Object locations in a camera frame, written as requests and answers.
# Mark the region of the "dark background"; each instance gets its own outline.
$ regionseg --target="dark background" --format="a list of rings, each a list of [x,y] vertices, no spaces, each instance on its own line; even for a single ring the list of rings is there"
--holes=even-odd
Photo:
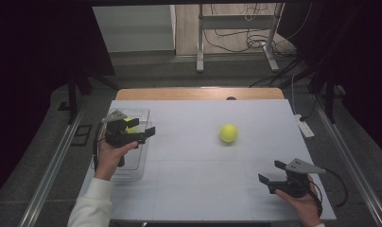
[[[317,16],[291,40],[307,62],[323,56],[348,9],[345,2],[315,5]],[[306,14],[293,10],[286,6],[285,17],[301,22]],[[51,93],[69,73],[87,78],[84,67],[114,75],[90,5],[0,1],[0,188],[42,124]],[[382,1],[364,4],[330,67],[346,91],[344,105],[382,148]]]

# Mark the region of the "human hand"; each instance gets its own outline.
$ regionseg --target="human hand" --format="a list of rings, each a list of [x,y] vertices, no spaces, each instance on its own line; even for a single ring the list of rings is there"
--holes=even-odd
[[[135,141],[121,148],[115,148],[106,143],[104,139],[101,140],[98,144],[98,164],[94,177],[109,181],[117,168],[121,156],[137,146],[138,142]]]
[[[308,175],[308,178],[309,181],[312,182],[311,176]],[[317,191],[313,183],[310,184],[310,187],[311,191],[315,195],[317,195]],[[305,196],[296,199],[279,189],[277,189],[275,193],[294,208],[298,218],[300,219],[304,227],[314,227],[321,224],[321,220],[318,216],[317,204],[309,194],[306,194]]]

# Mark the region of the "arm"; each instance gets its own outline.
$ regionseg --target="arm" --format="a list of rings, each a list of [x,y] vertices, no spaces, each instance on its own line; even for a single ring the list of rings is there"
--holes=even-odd
[[[309,181],[312,182],[311,176],[308,175]],[[311,185],[311,191],[317,194],[314,184]],[[276,194],[282,198],[284,201],[288,202],[297,213],[298,218],[300,219],[304,227],[324,227],[324,224],[321,223],[321,220],[318,216],[318,207],[314,199],[306,194],[305,196],[295,199],[289,196],[286,192],[283,192],[277,189]]]
[[[68,226],[109,226],[112,215],[110,196],[113,189],[110,179],[120,157],[137,145],[137,142],[132,142],[122,148],[113,148],[104,140],[99,143],[97,170],[84,196],[77,199]]]

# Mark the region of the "metal frame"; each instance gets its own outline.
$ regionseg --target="metal frame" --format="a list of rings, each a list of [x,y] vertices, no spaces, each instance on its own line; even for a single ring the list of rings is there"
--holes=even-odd
[[[32,199],[29,202],[29,205],[26,208],[26,211],[24,212],[24,215],[18,226],[21,227],[35,225],[38,216],[40,215],[41,210],[43,208],[43,204],[46,201],[47,195],[49,194],[53,182],[55,182],[56,176],[59,172],[59,169],[61,168],[61,163],[64,159],[64,156],[68,148],[70,147],[74,134],[76,133],[79,121],[81,120],[84,114],[84,109],[87,101],[88,98],[85,97],[81,108],[76,118],[74,119],[73,124],[67,127],[64,136],[61,139],[61,142],[59,143],[55,154],[46,169],[46,172],[44,173],[41,181],[39,182],[38,187],[35,190],[35,193],[32,196]]]
[[[364,174],[362,173],[362,170],[359,168],[358,163],[354,159],[354,156],[349,150],[347,144],[344,142],[338,128],[326,116],[326,113],[323,110],[323,104],[321,100],[317,99],[317,101],[319,106],[318,112],[321,116],[321,120],[327,128],[329,135],[331,136],[336,147],[338,148],[341,160],[347,167],[347,170],[350,172],[351,177],[356,183],[356,187],[358,188],[362,198],[366,202],[377,226],[382,226],[382,202],[376,196],[376,193],[374,192],[370,183],[365,178]]]
[[[197,72],[203,72],[203,39],[202,33],[204,29],[269,29],[269,36],[263,43],[263,50],[268,59],[272,72],[278,72],[279,67],[273,58],[271,44],[274,34],[279,24],[280,15],[284,3],[279,3],[274,15],[256,15],[253,20],[247,21],[243,15],[209,15],[204,16],[202,12],[202,4],[200,4],[199,14],[199,33],[198,33],[198,50],[197,50]]]

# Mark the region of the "aluminum rail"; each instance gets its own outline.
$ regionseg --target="aluminum rail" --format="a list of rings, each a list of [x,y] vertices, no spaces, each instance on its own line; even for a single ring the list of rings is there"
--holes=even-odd
[[[61,142],[59,143],[55,154],[46,169],[46,172],[38,184],[38,187],[35,190],[35,193],[32,196],[32,199],[29,202],[29,205],[26,208],[26,211],[24,212],[24,215],[18,226],[29,227],[35,225],[43,208],[43,204],[46,201],[46,197],[49,194],[50,188],[52,187],[53,182],[55,182],[55,178],[59,172],[59,169],[61,168],[61,163],[64,159],[64,156],[70,147],[74,134],[76,133],[77,126],[83,116],[87,102],[88,97],[85,97],[76,118],[74,119],[73,123],[67,127],[64,136],[62,137]]]
[[[366,202],[377,226],[382,227],[382,203],[380,199],[376,196],[370,183],[363,175],[362,170],[359,168],[358,163],[354,159],[354,156],[352,155],[347,144],[343,140],[337,126],[335,124],[332,124],[327,118],[326,113],[323,110],[323,103],[320,99],[317,99],[317,102],[319,107],[318,112],[321,116],[321,120],[323,121],[325,127],[329,131],[333,142],[337,146],[343,163],[346,165],[348,171],[351,174],[351,177],[356,183],[356,187],[358,188],[359,192],[361,193],[361,196]]]

